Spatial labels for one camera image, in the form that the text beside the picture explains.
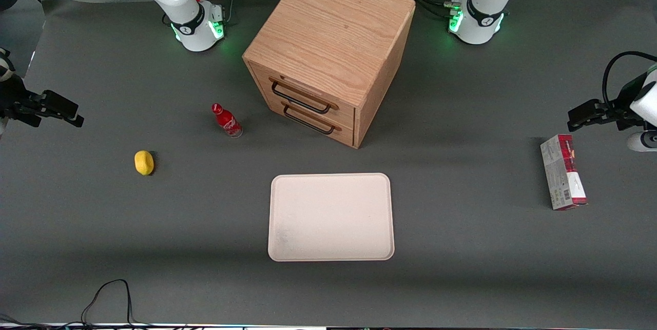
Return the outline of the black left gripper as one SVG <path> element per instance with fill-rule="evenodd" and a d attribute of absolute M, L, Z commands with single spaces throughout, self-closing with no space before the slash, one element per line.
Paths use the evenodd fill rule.
<path fill-rule="evenodd" d="M 591 123 L 595 124 L 598 121 L 599 124 L 615 122 L 618 131 L 624 131 L 631 127 L 645 127 L 645 120 L 631 110 L 630 105 L 639 95 L 646 79 L 647 73 L 637 76 L 624 85 L 618 97 L 612 101 L 600 102 L 598 99 L 591 99 L 569 110 L 568 131 L 575 132 L 581 127 L 589 126 Z"/>

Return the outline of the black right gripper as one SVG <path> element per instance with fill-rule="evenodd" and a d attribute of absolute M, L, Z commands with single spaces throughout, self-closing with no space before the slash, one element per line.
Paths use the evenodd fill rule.
<path fill-rule="evenodd" d="M 21 102 L 21 122 L 31 127 L 39 127 L 42 118 L 51 117 L 63 120 L 74 127 L 82 127 L 84 117 L 78 114 L 79 106 L 66 97 L 51 90 L 43 91 L 43 107 L 30 96 L 25 96 L 25 85 L 20 76 L 12 76 L 1 81 L 1 117 Z"/>

